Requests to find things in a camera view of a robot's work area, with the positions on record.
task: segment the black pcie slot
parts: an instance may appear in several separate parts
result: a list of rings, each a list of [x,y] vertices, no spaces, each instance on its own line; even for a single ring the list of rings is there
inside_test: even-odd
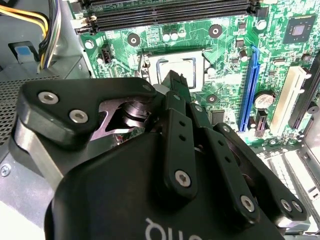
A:
[[[159,17],[140,17],[138,19],[128,19],[121,21],[113,22],[101,22],[95,24],[95,31],[104,32],[111,31],[116,29],[126,29],[133,27],[142,27],[150,25],[159,25],[159,24],[169,24],[169,23],[178,23],[186,21],[194,21],[199,19],[211,19],[219,17],[229,17],[237,15],[245,15],[247,13],[246,9],[238,9],[237,7],[225,7],[220,8],[219,10],[206,10],[206,11],[197,11],[189,12],[184,14],[172,14],[172,15],[163,15]]]
[[[303,85],[304,93],[301,94],[298,98],[298,101],[295,104],[293,112],[289,120],[289,126],[292,129],[298,129],[308,107],[315,97],[316,91],[320,83],[320,53],[315,57],[315,60],[310,69],[312,77],[306,79]]]
[[[191,11],[200,11],[200,10],[208,10],[214,11],[216,8],[227,8],[227,7],[243,7],[243,9],[247,8],[247,4],[244,4],[244,0],[235,0],[235,1],[203,1],[201,5],[195,4],[192,1],[190,5],[178,5],[178,6],[166,6],[163,5],[155,8],[155,9],[135,9],[135,10],[119,10],[119,11],[110,11],[110,12],[98,12],[94,15],[97,17],[97,23],[102,22],[112,22],[119,21],[122,19],[133,19],[139,17],[150,17],[150,16],[160,16],[160,15],[169,15],[169,14],[178,14],[183,12],[191,12]]]

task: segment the black wire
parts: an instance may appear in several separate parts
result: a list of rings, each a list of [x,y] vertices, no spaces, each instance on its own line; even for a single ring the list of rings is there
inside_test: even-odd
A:
[[[47,50],[48,45],[49,45],[49,41],[51,38],[51,34],[52,34],[52,28],[53,28],[53,5],[52,5],[52,1],[48,0],[49,3],[49,24],[48,24],[48,34],[46,35],[46,37],[44,38],[44,40],[42,42],[40,42],[39,44],[39,57],[41,58],[41,55]]]

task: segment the electrical cable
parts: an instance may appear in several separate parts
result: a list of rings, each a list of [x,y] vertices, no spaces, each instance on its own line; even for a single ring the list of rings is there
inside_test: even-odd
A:
[[[42,15],[38,14],[38,13],[31,12],[31,11],[24,11],[24,10],[15,9],[15,8],[2,6],[2,5],[0,5],[0,9],[5,10],[7,12],[15,13],[15,14],[22,14],[22,15],[27,15],[27,16],[31,16],[31,17],[35,17],[35,18],[41,19],[42,22],[44,23],[45,32],[46,33],[48,32],[49,25],[48,25],[47,19],[45,17],[43,17]]]
[[[37,24],[43,33],[43,41],[39,44],[40,64],[38,70],[48,68],[56,51],[61,33],[61,6],[59,0],[48,0],[49,18],[40,12],[31,12],[0,5],[0,14]]]
[[[48,0],[48,5],[49,5],[49,30],[48,34],[46,35],[46,38],[40,42],[39,44],[39,56],[41,56],[48,48],[51,33],[52,33],[52,28],[53,28],[53,4],[52,0]]]
[[[39,22],[37,20],[34,20],[32,18],[29,18],[29,17],[18,15],[18,14],[15,14],[13,12],[9,12],[9,11],[3,10],[1,8],[0,8],[0,13],[2,13],[4,15],[7,15],[7,16],[10,16],[10,17],[13,17],[13,18],[16,18],[16,19],[20,19],[20,20],[24,20],[24,21],[27,21],[27,22],[30,22],[30,23],[33,23],[33,24],[37,24],[41,28],[44,38],[47,36],[47,31],[46,31],[45,26],[41,22]]]
[[[58,0],[52,0],[52,1],[54,2],[54,6],[55,6],[55,14],[54,14],[55,18],[54,18],[52,31],[51,31],[49,46],[44,56],[45,62],[44,62],[43,68],[48,68],[50,66],[53,54],[57,48],[57,43],[58,43],[58,39],[61,32],[62,19],[61,19],[60,3]]]

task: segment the motherboard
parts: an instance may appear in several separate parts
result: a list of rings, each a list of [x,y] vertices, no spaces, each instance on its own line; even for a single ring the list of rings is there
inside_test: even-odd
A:
[[[302,141],[320,98],[318,0],[69,0],[93,78],[182,74],[249,146]]]

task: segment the green circuit board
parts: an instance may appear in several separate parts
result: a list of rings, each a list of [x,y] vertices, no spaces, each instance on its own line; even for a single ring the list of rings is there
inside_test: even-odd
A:
[[[117,8],[134,8],[137,6],[148,6],[165,0],[142,0],[123,4],[110,4],[106,7],[89,8],[81,13],[108,11]],[[246,76],[249,61],[235,61],[239,58],[240,48],[236,46],[237,41],[244,45],[247,55],[252,55],[251,45],[260,51],[258,62],[261,64],[260,74],[256,87],[256,93],[263,90],[273,90],[275,102],[266,109],[267,122],[270,125],[279,97],[281,95],[288,69],[291,66],[310,68],[315,56],[320,49],[320,1],[318,0],[278,0],[275,4],[264,4],[268,7],[268,17],[259,18],[251,15],[239,15],[230,17],[218,17],[206,20],[195,20],[179,22],[175,24],[162,24],[152,26],[141,26],[136,28],[110,30],[99,32],[95,35],[82,34],[81,41],[85,46],[87,41],[92,41],[94,47],[85,49],[89,65],[92,68],[94,78],[122,78],[134,77],[140,67],[140,58],[144,53],[152,55],[164,55],[169,53],[181,53],[190,51],[202,51],[205,58],[204,84],[201,91],[192,92],[192,100],[205,107],[208,113],[224,110],[225,123],[229,124],[235,131],[238,130],[238,118],[245,90]],[[79,12],[72,13],[74,18]],[[286,43],[284,38],[291,17],[315,16],[311,33],[308,40],[301,43]],[[266,21],[266,27],[258,30],[260,21]],[[222,35],[219,38],[209,36],[209,28],[212,25],[222,26]],[[178,38],[164,40],[166,33],[176,31]],[[138,46],[128,43],[130,34],[140,37]],[[101,48],[108,45],[113,59],[110,63],[101,64],[99,56]],[[302,60],[303,54],[311,55],[309,60]],[[274,65],[273,60],[281,59],[281,65]],[[208,74],[207,69],[214,69],[214,74]],[[214,94],[217,96],[215,103],[209,103],[207,97]],[[257,114],[254,107],[251,116]],[[249,131],[240,133],[240,137],[250,146],[265,145],[293,145],[297,143],[296,136],[299,131],[306,127],[311,115],[304,116],[299,129],[293,130],[285,127],[282,135],[274,136],[266,132],[264,136],[255,137]]]

